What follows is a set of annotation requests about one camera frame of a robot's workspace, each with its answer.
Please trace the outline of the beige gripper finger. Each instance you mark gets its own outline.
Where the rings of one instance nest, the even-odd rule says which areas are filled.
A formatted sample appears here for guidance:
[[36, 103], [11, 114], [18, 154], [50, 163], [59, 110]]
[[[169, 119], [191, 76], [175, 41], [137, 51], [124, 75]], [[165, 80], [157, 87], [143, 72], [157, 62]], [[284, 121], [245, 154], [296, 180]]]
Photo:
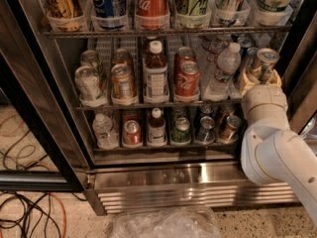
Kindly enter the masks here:
[[269, 84], [270, 85], [274, 85], [274, 86], [278, 86], [278, 87], [282, 86], [281, 78], [280, 78], [278, 72], [275, 69], [271, 72], [271, 77], [270, 77], [270, 80], [269, 80]]
[[248, 90], [250, 90], [255, 85], [260, 83], [259, 74], [261, 68], [258, 67], [256, 69], [249, 67], [245, 67], [242, 71], [242, 74], [239, 79], [239, 87], [242, 95], [245, 95]]

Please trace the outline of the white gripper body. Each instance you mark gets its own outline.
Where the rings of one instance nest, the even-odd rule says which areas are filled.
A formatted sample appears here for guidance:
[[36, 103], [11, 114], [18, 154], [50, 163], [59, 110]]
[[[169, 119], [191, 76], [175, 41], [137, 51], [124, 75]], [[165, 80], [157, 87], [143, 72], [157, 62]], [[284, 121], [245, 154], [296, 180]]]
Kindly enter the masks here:
[[287, 110], [286, 96], [278, 86], [259, 84], [249, 89], [243, 96], [241, 105], [243, 112], [248, 114], [252, 109], [263, 105], [279, 106]]

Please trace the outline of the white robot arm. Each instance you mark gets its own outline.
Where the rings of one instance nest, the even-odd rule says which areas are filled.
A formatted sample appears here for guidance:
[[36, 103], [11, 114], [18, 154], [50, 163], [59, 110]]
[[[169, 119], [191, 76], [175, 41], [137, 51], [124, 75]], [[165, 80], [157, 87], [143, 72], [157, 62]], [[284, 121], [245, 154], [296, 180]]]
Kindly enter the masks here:
[[286, 96], [278, 75], [261, 84], [245, 68], [240, 76], [244, 133], [241, 164], [256, 184], [286, 182], [317, 224], [317, 157], [295, 132], [286, 116]]

